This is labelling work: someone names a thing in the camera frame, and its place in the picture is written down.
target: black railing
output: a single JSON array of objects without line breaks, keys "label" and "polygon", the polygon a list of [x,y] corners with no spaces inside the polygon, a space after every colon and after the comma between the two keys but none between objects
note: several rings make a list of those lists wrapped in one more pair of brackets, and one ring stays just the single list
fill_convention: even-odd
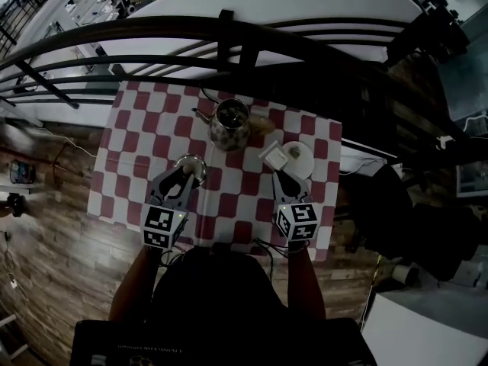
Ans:
[{"label": "black railing", "polygon": [[0,58],[17,44],[22,30],[47,0],[8,0],[0,9]]},{"label": "black railing", "polygon": [[[320,26],[324,24],[350,24],[351,28],[333,28],[333,29],[314,29],[314,30],[295,30],[294,27],[305,27],[305,26]],[[375,30],[373,28],[362,29],[357,28],[358,25],[367,25],[367,26],[381,26],[389,28],[390,30]],[[408,26],[408,23],[402,21],[389,21],[385,19],[374,19],[374,18],[314,18],[314,19],[301,19],[301,20],[294,20],[294,21],[281,21],[276,23],[269,23],[265,25],[266,27],[275,28],[278,30],[286,30],[290,31],[293,34],[300,35],[302,37],[313,37],[313,36],[320,36],[320,35],[366,35],[366,36],[380,36],[380,37],[391,37],[392,39],[400,34],[400,32]],[[372,45],[372,46],[382,46],[387,47],[390,42],[386,40],[372,40],[372,39],[330,39],[330,40],[321,40],[325,44],[329,45],[344,45],[344,44],[352,44],[352,45]],[[192,54],[188,54],[187,56],[192,57],[208,57],[212,54],[217,52],[217,44],[211,41],[202,41],[195,43],[193,45],[182,47],[181,49],[175,50],[171,53],[172,56],[180,56],[183,53],[191,52],[192,50],[200,49],[202,47],[209,46],[207,49],[198,50]],[[239,56],[240,51],[236,51],[232,53],[232,56]],[[155,63],[148,63],[144,66],[141,66],[130,73],[136,74],[139,72],[144,71],[145,69],[151,68],[152,66],[156,65]],[[179,72],[184,69],[182,68],[175,68],[175,70],[169,72],[161,72],[164,69],[170,68],[172,65],[164,65],[164,66],[156,66],[153,69],[144,72],[145,75],[152,75],[157,73],[157,75],[168,75],[170,73]]]},{"label": "black railing", "polygon": [[[323,23],[324,20],[313,19]],[[52,103],[64,102],[77,108],[78,103],[110,104],[110,100],[97,98],[71,98],[71,95],[114,95],[113,89],[59,89],[58,84],[88,83],[88,82],[162,82],[177,85],[192,85],[201,88],[210,88],[217,91],[241,94],[253,98],[260,98],[268,101],[276,101],[287,106],[299,108],[314,114],[331,117],[343,122],[343,138],[346,146],[356,147],[373,154],[387,157],[390,162],[401,162],[402,156],[411,152],[419,152],[422,156],[425,153],[435,153],[436,138],[430,132],[403,120],[398,115],[386,112],[380,102],[372,104],[365,101],[348,101],[351,91],[361,91],[367,88],[372,98],[392,98],[404,104],[410,110],[440,129],[445,135],[452,136],[460,145],[465,145],[471,140],[461,131],[448,116],[435,111],[432,101],[423,95],[412,91],[402,82],[390,77],[382,69],[371,63],[361,61],[353,56],[343,53],[328,46],[326,43],[311,40],[300,32],[294,34],[277,30],[272,27],[290,28],[297,25],[304,25],[301,22],[284,22],[272,24],[271,26],[259,26],[256,24],[243,23],[239,21],[223,21],[218,18],[200,17],[148,17],[129,18],[122,21],[93,24],[57,34],[48,39],[25,47],[16,53],[7,56],[0,62],[0,72],[7,68],[17,66],[22,72],[12,73],[0,79],[4,86],[0,88],[0,95],[3,101],[7,101],[12,107],[15,103],[33,103],[29,97],[35,95],[55,95],[55,99],[36,99],[34,102]],[[394,22],[390,26],[401,27],[402,24]],[[135,55],[135,56],[99,56],[92,58],[75,59],[64,62],[52,63],[45,66],[32,68],[24,61],[39,56],[43,53],[64,49],[86,43],[94,43],[108,40],[136,38],[179,38],[191,39],[196,42],[190,47],[176,50],[171,55]],[[208,50],[193,53],[190,56],[182,56],[183,53],[191,52],[194,49],[211,46],[212,53],[217,53],[215,58],[201,58],[208,56]],[[231,47],[240,47],[238,63],[231,63],[227,59],[235,54],[230,52]],[[298,59],[299,63],[283,63],[272,66],[255,66],[258,53],[269,51],[284,56]],[[130,73],[122,69],[114,70],[116,73],[103,75],[85,75],[79,77],[65,77],[60,79],[45,79],[40,72],[53,69],[63,69],[73,66],[90,66],[103,64],[124,64],[141,63],[143,68],[135,69]],[[151,75],[170,66],[190,66],[213,69],[214,74],[203,75],[191,79],[168,77],[164,74]],[[12,81],[22,77],[30,76],[34,82],[13,84]],[[43,91],[30,91],[22,93],[10,93],[12,90],[29,88],[36,85],[43,86]],[[369,113],[375,116],[377,126],[371,134],[380,139],[375,143],[369,140],[368,132],[360,124],[350,123],[351,116],[355,114]],[[399,143],[405,144],[404,140],[395,137],[390,127],[399,125],[403,129],[410,130],[416,136],[421,136],[419,143],[406,143],[412,148],[405,152],[399,149]],[[384,155],[376,149],[365,149],[363,146],[350,143],[373,146],[381,151],[391,153],[392,156]],[[464,159],[469,159],[469,151],[465,151]],[[410,162],[416,162],[415,157],[410,157]],[[443,161],[452,161],[446,157]]]}]

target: floor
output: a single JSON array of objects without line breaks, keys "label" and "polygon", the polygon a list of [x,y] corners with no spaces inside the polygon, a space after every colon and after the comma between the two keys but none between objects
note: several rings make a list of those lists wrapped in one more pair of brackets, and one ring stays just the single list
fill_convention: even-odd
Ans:
[{"label": "floor", "polygon": [[116,17],[115,13],[116,11],[114,10],[114,7],[111,6],[111,0],[96,0],[96,2],[86,11],[85,14],[81,16],[80,19],[76,19],[75,21],[79,26],[101,23],[104,21],[114,20]]},{"label": "floor", "polygon": [[[48,128],[69,134],[78,145],[96,153],[101,130],[85,127]],[[3,125],[3,146],[32,156],[54,159],[64,142],[39,136],[32,130]],[[0,183],[8,180],[13,157],[1,154]],[[13,291],[8,276],[0,281],[0,306],[16,313],[29,345],[50,364],[68,364],[74,326],[81,319],[106,319],[118,284],[140,250],[138,233],[112,226],[86,214],[90,175],[95,159],[67,146],[59,162],[80,176],[37,165],[39,183],[26,196],[29,214],[2,219],[0,230],[11,235],[12,273],[19,283]],[[339,189],[338,206],[346,205]],[[329,318],[359,319],[373,277],[376,254],[363,249],[352,255],[345,244],[355,231],[352,220],[338,220],[332,231],[327,262],[315,264]],[[6,250],[0,237],[0,249]],[[261,260],[268,270],[266,258]],[[286,303],[286,262],[275,262],[273,286]]]}]

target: wire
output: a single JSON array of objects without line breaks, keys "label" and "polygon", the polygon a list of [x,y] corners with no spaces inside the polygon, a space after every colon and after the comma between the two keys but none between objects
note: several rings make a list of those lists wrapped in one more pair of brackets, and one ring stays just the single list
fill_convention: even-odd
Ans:
[{"label": "wire", "polygon": [[35,127],[36,129],[39,129],[39,130],[45,130],[46,132],[48,132],[51,136],[54,136],[54,137],[58,137],[58,138],[64,138],[65,140],[67,140],[71,145],[73,145],[75,148],[78,148],[78,149],[81,149],[83,152],[85,152],[86,154],[90,155],[91,157],[94,157],[96,158],[97,155],[92,155],[88,150],[86,150],[85,148],[82,148],[81,146],[78,146],[76,145],[73,141],[71,141],[68,137],[66,136],[59,136],[57,134],[54,134],[52,132],[50,132],[48,129],[46,129],[45,127],[38,127],[34,124],[32,124],[31,122],[29,122],[29,124],[31,124],[33,127]]},{"label": "wire", "polygon": [[382,258],[383,258],[382,255],[378,255],[378,259],[376,261],[376,268],[374,269],[373,281],[371,281],[371,286],[368,291],[368,298],[366,299],[366,305],[364,305],[364,310],[363,313],[361,314],[361,319],[359,320],[359,325],[360,325],[359,329],[361,332],[363,332],[364,319],[366,317],[366,312],[368,311],[369,300],[371,298],[371,293],[373,291],[374,282],[376,281],[376,277],[378,276],[378,271],[380,268],[380,263]]},{"label": "wire", "polygon": [[342,175],[342,176],[346,176],[346,175],[350,175],[350,174],[355,174],[357,171],[359,171],[361,168],[363,168],[364,166],[366,165],[370,165],[374,162],[382,162],[383,164],[386,164],[387,163],[387,160],[386,159],[373,159],[369,162],[363,162],[356,170],[354,171],[351,171],[351,172],[340,172],[339,174]]},{"label": "wire", "polygon": [[298,249],[297,251],[290,252],[289,249],[286,249],[286,247],[277,246],[276,244],[271,244],[270,242],[266,242],[264,240],[261,240],[260,238],[256,238],[253,241],[256,244],[259,244],[260,246],[266,246],[268,248],[272,248],[273,250],[275,250],[278,254],[280,254],[284,258],[288,258],[290,254],[298,253],[310,245],[310,241],[305,240],[306,244],[302,248]]},{"label": "wire", "polygon": [[186,250],[184,250],[182,247],[177,246],[176,244],[173,245],[173,248],[178,249],[179,251],[182,251],[183,253],[186,253]]},{"label": "wire", "polygon": [[488,119],[488,116],[485,115],[485,114],[481,114],[481,115],[478,115],[477,117],[468,117],[466,118],[466,121],[464,122],[464,128],[463,128],[463,131],[466,131],[467,130],[467,123],[470,121],[470,120],[477,120],[477,119],[481,119],[481,118],[486,118]]},{"label": "wire", "polygon": [[263,248],[266,251],[266,253],[269,255],[270,259],[271,259],[271,263],[270,263],[270,266],[269,266],[269,281],[272,282],[273,281],[273,265],[275,264],[275,260],[273,259],[273,254],[269,251],[269,249],[267,249],[261,243],[257,242],[256,244],[258,244],[258,246],[260,246],[261,248]]},{"label": "wire", "polygon": [[201,91],[204,93],[204,95],[205,95],[205,97],[206,97],[207,99],[211,100],[213,103],[219,103],[219,101],[216,101],[215,99],[213,99],[213,98],[211,98],[210,96],[208,96],[208,94],[205,92],[204,87],[201,87],[200,89],[201,89]]},{"label": "wire", "polygon": [[[171,252],[172,252],[172,250],[170,249],[170,250],[168,250],[168,251],[164,251],[164,252],[161,254],[161,258],[160,258],[160,261],[159,261],[159,267],[168,267],[169,255],[167,255],[167,254],[169,254],[169,253],[171,253]],[[166,263],[163,263],[163,262],[162,262],[162,257],[163,257],[164,255],[167,255],[167,256],[166,256]]]},{"label": "wire", "polygon": [[[175,262],[175,260],[176,260],[178,257],[180,257],[180,256],[185,256],[186,251],[185,251],[185,250],[184,250],[182,247],[179,247],[179,246],[173,246],[173,248],[179,249],[179,250],[180,250],[182,253],[178,253],[178,254],[176,254],[175,256],[173,256],[173,257],[171,258],[171,260],[169,260],[169,254],[170,254],[171,252],[173,252],[173,250],[172,250],[172,249],[170,249],[170,250],[168,250],[168,251],[164,251],[164,252],[161,254],[161,260],[160,260],[160,262],[159,262],[159,267],[166,267],[166,268],[168,268],[170,265],[172,265],[172,264]],[[163,262],[162,262],[162,257],[163,257],[164,255],[166,255],[166,263],[163,263]]]},{"label": "wire", "polygon": [[381,157],[362,157],[362,156],[356,156],[356,155],[341,155],[341,157],[350,157],[352,159],[360,159],[360,160],[381,160],[381,161],[384,160]]},{"label": "wire", "polygon": [[286,254],[284,253],[284,251],[280,249],[280,248],[283,248],[283,246],[276,246],[275,244],[271,244],[271,243],[266,242],[266,241],[261,240],[261,239],[254,239],[253,241],[256,244],[260,245],[261,247],[267,247],[266,249],[272,248],[273,250],[275,250],[278,254],[280,254],[284,258],[287,258],[288,257],[288,256],[286,256]]},{"label": "wire", "polygon": [[[15,277],[14,272],[13,272],[15,270],[15,262],[14,262],[14,258],[12,256],[12,254],[8,250],[10,248],[10,238],[11,237],[5,231],[3,231],[3,234],[4,234],[4,238],[5,238],[5,243],[7,245],[7,247],[5,248],[5,251],[3,252],[4,264],[5,264],[5,267],[7,268],[7,274],[6,275],[8,276],[8,280],[10,283],[15,281],[15,283],[17,284],[17,287],[19,288],[21,293],[24,293],[23,297],[25,298],[25,300],[29,301],[29,297],[28,297],[26,291],[21,286],[21,284],[19,283],[19,281],[17,280],[17,278]],[[13,288],[14,288],[14,303],[17,303],[17,291],[15,291],[15,287],[13,287]]]}]

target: white plate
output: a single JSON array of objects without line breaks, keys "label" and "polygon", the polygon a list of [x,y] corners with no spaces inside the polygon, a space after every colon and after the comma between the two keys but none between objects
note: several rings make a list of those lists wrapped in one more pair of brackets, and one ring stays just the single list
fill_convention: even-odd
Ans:
[{"label": "white plate", "polygon": [[[292,148],[298,148],[300,151],[300,155],[296,159],[293,156],[290,156],[289,152]],[[291,141],[283,145],[283,150],[288,157],[288,163],[284,169],[293,172],[303,180],[312,175],[315,159],[313,158],[312,151],[307,145],[299,143],[298,141]]]}]

